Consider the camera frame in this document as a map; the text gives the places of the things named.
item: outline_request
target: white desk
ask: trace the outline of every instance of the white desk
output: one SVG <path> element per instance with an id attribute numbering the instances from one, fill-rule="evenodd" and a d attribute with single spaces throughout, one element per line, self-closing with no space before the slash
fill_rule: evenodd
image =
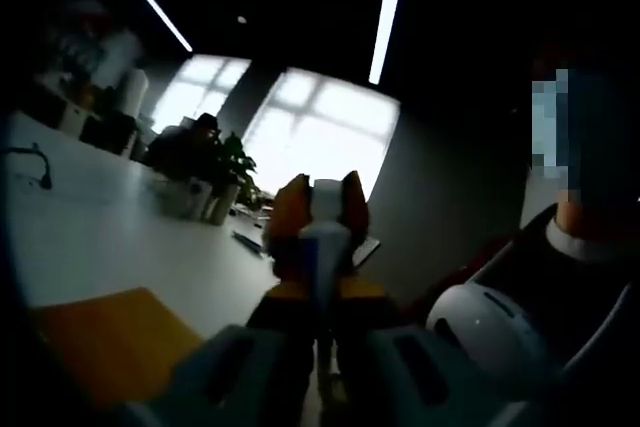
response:
<path id="1" fill-rule="evenodd" d="M 187 325 L 209 337 L 244 323 L 277 283 L 269 262 L 231 237 L 251 226 L 170 219 L 155 207 L 148 168 L 95 149 L 18 113 L 8 143 L 37 142 L 49 157 L 53 189 L 30 155 L 7 158 L 7 228 L 27 303 L 44 306 L 149 288 Z"/>

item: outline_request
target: cable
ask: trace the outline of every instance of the cable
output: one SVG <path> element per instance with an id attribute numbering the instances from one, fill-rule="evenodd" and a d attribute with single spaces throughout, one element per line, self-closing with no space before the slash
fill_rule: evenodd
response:
<path id="1" fill-rule="evenodd" d="M 8 149 L 0 150 L 0 155 L 6 154 L 32 154 L 37 155 L 44 161 L 44 175 L 38 182 L 38 185 L 44 190 L 51 190 L 53 188 L 53 183 L 51 181 L 51 165 L 49 164 L 49 158 L 40 150 L 40 147 L 35 142 L 33 143 L 33 147 L 9 147 Z"/>

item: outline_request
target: seated person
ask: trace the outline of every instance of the seated person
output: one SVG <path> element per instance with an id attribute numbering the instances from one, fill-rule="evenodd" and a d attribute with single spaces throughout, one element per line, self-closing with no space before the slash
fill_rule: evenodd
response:
<path id="1" fill-rule="evenodd" d="M 219 133 L 211 114 L 202 114 L 189 128 L 167 127 L 149 145 L 142 163 L 172 179 L 206 179 L 206 167 L 220 147 Z"/>

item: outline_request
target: window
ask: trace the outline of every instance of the window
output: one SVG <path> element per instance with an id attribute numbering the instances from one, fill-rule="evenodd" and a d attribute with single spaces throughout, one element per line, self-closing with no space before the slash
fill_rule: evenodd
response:
<path id="1" fill-rule="evenodd" d="M 183 117 L 218 115 L 229 92 L 249 68 L 246 59 L 196 55 L 182 66 L 153 113 L 153 131 L 179 125 Z"/>
<path id="2" fill-rule="evenodd" d="M 275 194 L 299 173 L 342 179 L 360 174 L 368 199 L 398 119 L 398 102 L 311 72 L 280 76 L 244 138 L 256 184 Z"/>

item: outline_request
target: ceiling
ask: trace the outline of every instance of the ceiling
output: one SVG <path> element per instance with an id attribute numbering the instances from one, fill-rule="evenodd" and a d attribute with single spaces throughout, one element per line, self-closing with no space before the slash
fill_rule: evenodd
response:
<path id="1" fill-rule="evenodd" d="M 186 54 L 144 0 L 105 2 L 152 50 Z M 263 59 L 369 85 L 381 0 L 157 2 L 195 53 Z M 637 24 L 635 13 L 620 7 L 625 2 L 399 0 L 374 88 L 446 112 L 507 115 L 530 105 L 531 63 L 542 45 L 626 39 L 622 33 Z"/>

